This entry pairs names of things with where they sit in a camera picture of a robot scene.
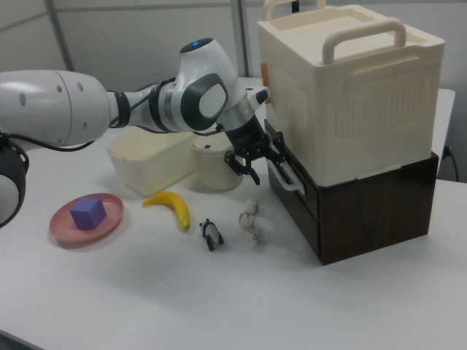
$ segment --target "plastic tub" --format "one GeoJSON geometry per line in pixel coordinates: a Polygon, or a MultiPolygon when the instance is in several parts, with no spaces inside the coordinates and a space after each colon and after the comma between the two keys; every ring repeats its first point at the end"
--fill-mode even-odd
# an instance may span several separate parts
{"type": "Polygon", "coordinates": [[[431,156],[444,41],[356,5],[258,23],[266,117],[320,186],[431,156]]]}
{"type": "Polygon", "coordinates": [[[147,197],[195,171],[192,133],[149,133],[140,128],[111,140],[106,149],[118,177],[147,197]]]}
{"type": "Polygon", "coordinates": [[[229,190],[240,183],[243,176],[237,175],[224,161],[225,153],[233,150],[224,133],[195,138],[192,151],[196,171],[205,187],[213,190],[229,190]]]}

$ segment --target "white table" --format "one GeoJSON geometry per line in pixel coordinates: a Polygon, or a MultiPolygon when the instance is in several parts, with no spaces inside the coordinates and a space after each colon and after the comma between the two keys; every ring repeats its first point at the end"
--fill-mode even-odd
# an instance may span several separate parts
{"type": "Polygon", "coordinates": [[[254,162],[245,178],[209,193],[195,176],[170,187],[190,207],[142,208],[104,145],[64,155],[30,152],[26,200],[0,230],[0,330],[62,349],[464,349],[467,344],[467,186],[437,181],[427,236],[321,266],[254,162]],[[59,244],[48,223],[81,195],[120,196],[117,229],[93,244],[59,244]],[[248,249],[239,213],[260,203],[266,241],[248,249]],[[209,217],[225,245],[209,252],[197,222],[209,217]]]}

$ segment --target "white robot link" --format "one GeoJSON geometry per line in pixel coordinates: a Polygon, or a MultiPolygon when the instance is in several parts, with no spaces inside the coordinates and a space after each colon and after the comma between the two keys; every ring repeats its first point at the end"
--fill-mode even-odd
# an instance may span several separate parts
{"type": "Polygon", "coordinates": [[[212,133],[225,132],[234,149],[225,154],[226,163],[259,184],[252,160],[265,157],[278,170],[285,160],[282,134],[270,138],[255,116],[268,97],[267,87],[247,94],[227,54],[210,38],[181,49],[175,78],[135,93],[106,91],[96,78],[72,71],[0,73],[0,228],[23,203],[25,151],[79,150],[108,128],[134,125],[151,133],[199,133],[217,124],[212,133]],[[63,148],[76,144],[83,145],[63,148]]]}
{"type": "Polygon", "coordinates": [[[200,222],[199,226],[201,227],[201,232],[211,252],[214,251],[215,244],[224,244],[224,239],[212,221],[206,219],[206,221],[200,222]]]}

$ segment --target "toy panda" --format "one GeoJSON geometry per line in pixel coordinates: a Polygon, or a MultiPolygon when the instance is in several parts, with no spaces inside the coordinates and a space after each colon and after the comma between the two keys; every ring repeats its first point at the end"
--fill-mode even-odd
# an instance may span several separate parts
{"type": "Polygon", "coordinates": [[[211,252],[214,250],[214,245],[216,243],[224,244],[224,240],[217,230],[216,225],[209,221],[209,219],[200,222],[199,226],[201,227],[201,232],[203,233],[203,237],[205,237],[207,246],[211,252]]]}

